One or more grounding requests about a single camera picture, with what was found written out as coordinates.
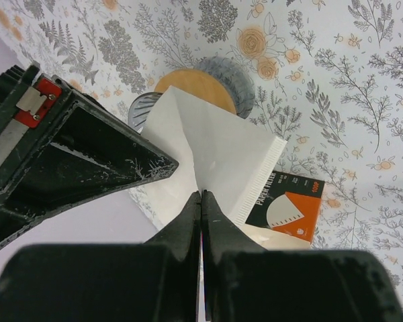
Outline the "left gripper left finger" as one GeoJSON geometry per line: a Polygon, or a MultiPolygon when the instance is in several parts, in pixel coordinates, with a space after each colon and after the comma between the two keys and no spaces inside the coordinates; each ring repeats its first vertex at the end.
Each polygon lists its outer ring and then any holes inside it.
{"type": "Polygon", "coordinates": [[[201,197],[142,244],[22,248],[0,275],[0,321],[196,321],[201,197]]]}

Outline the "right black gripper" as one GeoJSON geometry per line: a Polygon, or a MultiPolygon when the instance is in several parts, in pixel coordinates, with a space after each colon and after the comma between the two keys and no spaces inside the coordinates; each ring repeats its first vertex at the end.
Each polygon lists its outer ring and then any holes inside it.
{"type": "Polygon", "coordinates": [[[0,75],[0,250],[46,219],[166,179],[178,165],[36,63],[0,75]]]}

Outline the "single white paper filter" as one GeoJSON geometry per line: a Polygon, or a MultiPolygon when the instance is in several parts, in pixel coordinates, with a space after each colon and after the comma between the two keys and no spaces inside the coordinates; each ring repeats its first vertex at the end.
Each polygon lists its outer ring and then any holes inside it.
{"type": "Polygon", "coordinates": [[[176,218],[192,193],[203,191],[243,225],[287,144],[175,87],[155,103],[141,134],[179,163],[169,178],[128,191],[157,229],[176,218]]]}

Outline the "orange coffee filter box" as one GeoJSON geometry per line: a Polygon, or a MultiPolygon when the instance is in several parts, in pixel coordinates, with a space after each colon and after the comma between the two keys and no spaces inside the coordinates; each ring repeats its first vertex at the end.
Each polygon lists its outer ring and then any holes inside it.
{"type": "Polygon", "coordinates": [[[325,182],[273,171],[246,224],[312,242],[325,182]]]}

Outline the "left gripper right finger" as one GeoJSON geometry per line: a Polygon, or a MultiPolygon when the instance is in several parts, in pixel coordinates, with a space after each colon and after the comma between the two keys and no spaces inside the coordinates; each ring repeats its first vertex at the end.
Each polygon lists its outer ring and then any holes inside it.
{"type": "Polygon", "coordinates": [[[360,250],[275,250],[201,196],[208,321],[403,321],[386,269],[360,250]]]}

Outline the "glass cone dripper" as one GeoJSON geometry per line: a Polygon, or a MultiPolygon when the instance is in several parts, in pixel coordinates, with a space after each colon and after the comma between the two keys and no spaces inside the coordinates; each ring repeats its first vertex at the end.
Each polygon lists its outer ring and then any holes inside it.
{"type": "Polygon", "coordinates": [[[144,93],[132,102],[128,110],[128,125],[133,130],[142,131],[148,114],[161,96],[160,92],[144,93]]]}

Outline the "wooden dripper ring holder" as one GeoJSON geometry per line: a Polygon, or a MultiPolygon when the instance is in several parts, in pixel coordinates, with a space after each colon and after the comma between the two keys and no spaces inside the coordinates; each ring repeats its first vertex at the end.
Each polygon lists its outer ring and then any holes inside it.
{"type": "Polygon", "coordinates": [[[174,70],[163,76],[154,90],[164,93],[169,87],[176,87],[234,115],[237,114],[234,101],[225,86],[201,70],[188,68],[174,70]]]}

